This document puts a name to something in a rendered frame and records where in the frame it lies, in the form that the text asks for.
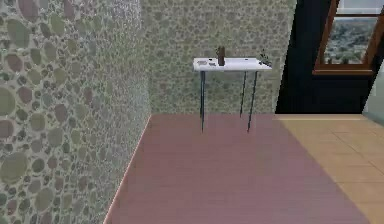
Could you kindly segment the brown vase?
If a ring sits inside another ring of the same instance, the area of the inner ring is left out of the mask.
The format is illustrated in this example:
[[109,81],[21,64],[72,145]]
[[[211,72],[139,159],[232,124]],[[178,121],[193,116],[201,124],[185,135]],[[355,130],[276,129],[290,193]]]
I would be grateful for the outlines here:
[[217,54],[217,60],[218,60],[218,65],[219,66],[224,66],[225,65],[225,47],[224,46],[219,46],[216,49],[216,54]]

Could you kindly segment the white table with black legs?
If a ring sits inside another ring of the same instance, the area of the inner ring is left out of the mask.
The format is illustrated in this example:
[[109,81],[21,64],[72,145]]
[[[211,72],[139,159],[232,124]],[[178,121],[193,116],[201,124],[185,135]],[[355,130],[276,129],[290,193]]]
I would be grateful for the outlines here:
[[[246,82],[248,72],[254,73],[252,97],[250,112],[248,115],[247,130],[250,130],[253,105],[256,92],[257,77],[259,72],[270,71],[272,67],[263,64],[257,58],[228,58],[225,57],[225,65],[219,66],[217,58],[194,58],[192,65],[193,69],[200,74],[200,119],[201,119],[201,130],[204,130],[205,121],[205,80],[206,73],[210,71],[214,72],[243,72],[243,82]],[[206,65],[198,65],[198,61],[207,61]]]

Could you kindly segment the wooden framed window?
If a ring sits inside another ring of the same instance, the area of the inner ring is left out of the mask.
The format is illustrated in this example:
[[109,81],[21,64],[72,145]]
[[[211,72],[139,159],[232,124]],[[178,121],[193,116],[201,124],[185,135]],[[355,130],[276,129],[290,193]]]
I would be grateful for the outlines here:
[[313,75],[372,75],[384,0],[331,0]]

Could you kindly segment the dark small plant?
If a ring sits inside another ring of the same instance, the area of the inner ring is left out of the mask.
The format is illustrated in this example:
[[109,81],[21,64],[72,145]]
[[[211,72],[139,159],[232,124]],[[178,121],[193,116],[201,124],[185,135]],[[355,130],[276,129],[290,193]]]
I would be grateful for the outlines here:
[[264,49],[261,50],[260,57],[261,57],[260,61],[261,61],[263,64],[265,64],[265,65],[267,65],[267,66],[269,66],[269,67],[272,66],[272,62],[269,60],[269,58],[268,58],[268,56],[266,55]]

